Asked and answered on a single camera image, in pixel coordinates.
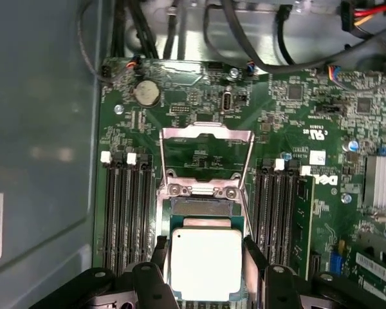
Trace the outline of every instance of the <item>heatsink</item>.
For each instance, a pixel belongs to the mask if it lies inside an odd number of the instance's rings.
[[[366,164],[365,206],[386,211],[386,156],[370,156]]]

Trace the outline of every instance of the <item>red cable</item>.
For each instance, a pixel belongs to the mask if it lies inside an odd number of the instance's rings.
[[[377,14],[380,12],[386,12],[386,5],[376,6],[374,8],[371,8],[369,10],[364,10],[364,11],[355,11],[354,16],[355,17],[365,17],[365,16]]]

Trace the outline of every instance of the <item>ram slot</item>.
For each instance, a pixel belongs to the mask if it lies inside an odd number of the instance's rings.
[[[149,244],[149,214],[151,203],[152,171],[148,163],[140,167],[140,244],[139,261],[147,261],[147,250]]]
[[[270,263],[279,263],[279,257],[282,254],[282,247],[280,240],[283,233],[283,197],[284,197],[284,185],[285,176],[282,172],[275,174],[274,190],[273,190],[273,203],[271,205],[271,249],[268,261]]]
[[[113,223],[116,214],[116,173],[117,169],[108,167],[106,172],[106,203],[104,215],[104,258],[103,267],[113,269],[115,265],[115,231]]]
[[[279,263],[281,265],[289,265],[290,254],[291,254],[291,227],[293,224],[293,210],[295,208],[295,192],[297,187],[298,176],[293,172],[289,171],[286,175],[286,192],[284,195],[284,230],[282,240],[282,256],[280,257]]]
[[[120,185],[117,187],[118,216],[116,228],[116,274],[123,274],[125,269],[125,226],[127,217],[127,169],[120,170]]]
[[[271,224],[272,224],[272,196],[274,190],[274,181],[275,175],[271,170],[264,170],[264,178],[262,183],[261,191],[261,208],[260,208],[260,217],[261,217],[261,242],[260,249],[262,250],[266,258],[270,255],[271,252]]]
[[[135,165],[129,167],[131,181],[129,186],[129,194],[127,195],[127,202],[129,205],[128,230],[127,230],[127,263],[134,263],[136,261],[137,252],[137,203],[139,195],[139,168]]]
[[[263,182],[266,175],[261,173],[261,171],[257,171],[256,174],[256,183],[255,183],[255,197],[253,199],[253,233],[254,233],[254,241],[257,245],[260,244],[261,241],[261,232],[263,227],[261,226],[261,203],[263,199],[262,188]]]

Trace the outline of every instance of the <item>yellow cable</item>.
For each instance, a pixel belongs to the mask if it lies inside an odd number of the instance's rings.
[[[370,21],[372,18],[373,18],[374,15],[369,15],[369,16],[366,16],[362,19],[360,19],[359,21],[355,22],[354,25],[357,27],[357,26],[360,26],[361,24],[364,24],[366,23],[367,21]]]

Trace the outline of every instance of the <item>motherboard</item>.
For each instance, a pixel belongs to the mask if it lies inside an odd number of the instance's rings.
[[[108,59],[104,73],[128,63]],[[381,82],[339,76],[356,89]],[[386,238],[386,86],[356,93],[321,70],[142,59],[103,87],[99,123],[94,267],[121,274],[157,236],[210,216],[303,278],[327,270],[363,285],[358,237]],[[365,282],[386,296],[379,279]]]

